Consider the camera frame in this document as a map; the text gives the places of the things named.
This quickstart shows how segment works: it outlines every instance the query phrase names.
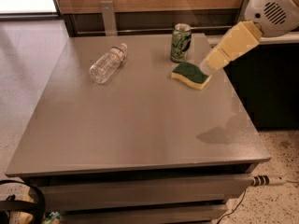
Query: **table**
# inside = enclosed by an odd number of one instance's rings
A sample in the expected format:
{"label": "table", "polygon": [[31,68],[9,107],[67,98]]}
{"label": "table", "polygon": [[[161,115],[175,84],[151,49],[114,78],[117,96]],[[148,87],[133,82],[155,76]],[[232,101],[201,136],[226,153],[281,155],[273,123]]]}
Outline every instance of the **table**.
{"label": "table", "polygon": [[[92,83],[90,66],[122,42],[125,64]],[[219,217],[270,155],[223,70],[202,91],[170,78],[170,44],[171,35],[69,39],[7,175],[41,187],[49,211],[101,210],[70,223]],[[194,34],[188,61],[209,50]]]}

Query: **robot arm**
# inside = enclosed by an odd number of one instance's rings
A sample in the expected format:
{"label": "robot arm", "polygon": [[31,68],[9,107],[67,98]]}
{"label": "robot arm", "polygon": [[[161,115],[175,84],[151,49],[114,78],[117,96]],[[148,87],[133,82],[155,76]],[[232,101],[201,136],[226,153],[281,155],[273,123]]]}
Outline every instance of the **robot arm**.
{"label": "robot arm", "polygon": [[260,38],[287,34],[299,26],[299,0],[250,0],[246,21],[230,29],[199,67],[206,75],[260,44]]}

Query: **power strip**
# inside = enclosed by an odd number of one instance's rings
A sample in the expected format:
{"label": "power strip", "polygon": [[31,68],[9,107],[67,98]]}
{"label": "power strip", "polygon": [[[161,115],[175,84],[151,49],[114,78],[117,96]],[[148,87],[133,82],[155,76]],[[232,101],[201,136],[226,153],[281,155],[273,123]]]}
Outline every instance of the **power strip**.
{"label": "power strip", "polygon": [[287,182],[287,179],[281,175],[257,175],[252,177],[251,185],[253,187],[263,186],[263,185],[284,185]]}

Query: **yellow sponge edge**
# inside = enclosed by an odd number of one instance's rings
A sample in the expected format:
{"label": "yellow sponge edge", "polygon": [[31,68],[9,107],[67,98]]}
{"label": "yellow sponge edge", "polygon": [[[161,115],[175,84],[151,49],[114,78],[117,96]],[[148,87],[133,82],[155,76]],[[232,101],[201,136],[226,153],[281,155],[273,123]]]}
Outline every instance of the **yellow sponge edge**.
{"label": "yellow sponge edge", "polygon": [[193,81],[189,80],[188,78],[186,78],[185,76],[175,73],[175,72],[171,73],[171,78],[178,79],[178,80],[184,82],[186,85],[188,85],[192,88],[195,88],[197,90],[202,90],[205,87],[205,85],[208,83],[208,81],[212,78],[212,76],[209,76],[204,83],[193,82]]}

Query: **green can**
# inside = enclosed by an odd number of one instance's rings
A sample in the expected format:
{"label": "green can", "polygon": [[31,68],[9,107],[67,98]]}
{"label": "green can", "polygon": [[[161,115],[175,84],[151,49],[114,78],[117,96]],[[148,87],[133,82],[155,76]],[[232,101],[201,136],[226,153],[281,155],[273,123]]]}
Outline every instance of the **green can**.
{"label": "green can", "polygon": [[191,26],[179,23],[172,32],[170,59],[176,63],[187,60],[188,49],[191,44]]}

